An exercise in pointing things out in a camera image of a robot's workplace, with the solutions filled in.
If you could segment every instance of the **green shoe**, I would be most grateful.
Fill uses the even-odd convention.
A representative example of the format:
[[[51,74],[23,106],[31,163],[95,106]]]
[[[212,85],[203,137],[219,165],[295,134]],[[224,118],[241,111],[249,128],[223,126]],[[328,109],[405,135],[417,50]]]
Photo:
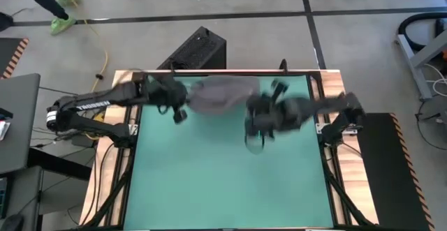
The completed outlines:
[[[69,6],[74,6],[75,5],[71,0],[57,0],[57,2],[62,7],[69,7]],[[81,0],[75,0],[75,2],[77,4],[79,4],[81,2]]]
[[[51,22],[51,35],[56,36],[58,33],[64,32],[75,23],[76,19],[73,17],[69,17],[67,20],[55,18]]]

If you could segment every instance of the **yellow cable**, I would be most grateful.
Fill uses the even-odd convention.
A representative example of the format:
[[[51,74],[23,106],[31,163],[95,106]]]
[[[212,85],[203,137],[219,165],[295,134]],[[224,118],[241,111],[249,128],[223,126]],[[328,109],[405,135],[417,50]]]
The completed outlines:
[[[76,8],[79,8],[79,5],[76,3],[75,0],[71,0],[71,2],[75,5]],[[104,55],[105,55],[103,68],[101,69],[101,72],[99,73],[99,75],[102,75],[104,73],[104,71],[105,71],[105,68],[107,68],[107,65],[109,63],[109,53],[105,49],[104,44],[102,43],[102,39],[101,39],[101,36],[99,35],[99,33],[93,28],[92,25],[90,25],[87,22],[87,20],[85,18],[83,18],[82,20],[84,20],[85,25],[87,25],[93,31],[93,33],[95,33],[96,36],[98,36],[99,40],[101,41],[101,46],[102,46],[102,48],[104,50]],[[98,81],[99,81],[99,78],[95,77],[95,82],[93,83],[93,86],[91,87],[91,91],[90,92],[95,91],[96,86],[98,85]],[[85,136],[87,136],[90,140],[93,140],[93,141],[94,140],[99,140],[99,137],[92,137],[88,133],[85,133]]]

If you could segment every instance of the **gray cloth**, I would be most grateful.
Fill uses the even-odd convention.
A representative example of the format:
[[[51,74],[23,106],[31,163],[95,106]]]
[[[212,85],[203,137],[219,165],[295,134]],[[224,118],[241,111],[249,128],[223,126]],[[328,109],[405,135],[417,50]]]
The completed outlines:
[[[215,75],[192,85],[188,106],[203,114],[222,114],[245,103],[254,94],[259,94],[257,77]]]

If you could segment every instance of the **metal stand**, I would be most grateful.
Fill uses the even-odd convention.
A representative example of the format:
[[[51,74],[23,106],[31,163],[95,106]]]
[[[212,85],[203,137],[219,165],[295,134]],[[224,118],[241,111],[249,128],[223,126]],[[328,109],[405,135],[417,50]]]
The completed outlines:
[[[44,170],[56,172],[76,179],[84,181],[89,181],[90,179],[90,167],[30,148],[27,166],[33,167],[35,165],[40,166]]]
[[[405,61],[413,73],[414,80],[419,88],[420,99],[429,100],[433,98],[431,87],[425,79],[422,68],[424,64],[447,48],[447,30],[442,32],[417,54],[414,54],[404,35],[397,35],[397,42],[402,48]]]

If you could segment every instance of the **black table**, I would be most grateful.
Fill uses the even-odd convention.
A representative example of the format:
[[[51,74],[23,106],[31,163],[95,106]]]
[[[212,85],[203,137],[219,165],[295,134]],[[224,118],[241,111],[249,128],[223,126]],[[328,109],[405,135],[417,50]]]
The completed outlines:
[[[11,183],[9,190],[9,204],[6,216],[20,214],[24,217],[22,231],[35,231],[39,223],[39,191],[41,190],[43,171],[40,167],[32,167],[14,173],[10,173],[8,183]]]
[[[0,108],[14,114],[8,120],[11,125],[5,138],[0,141],[0,176],[38,165],[44,170],[88,181],[90,167],[29,147],[40,79],[39,74],[30,74],[0,80]]]

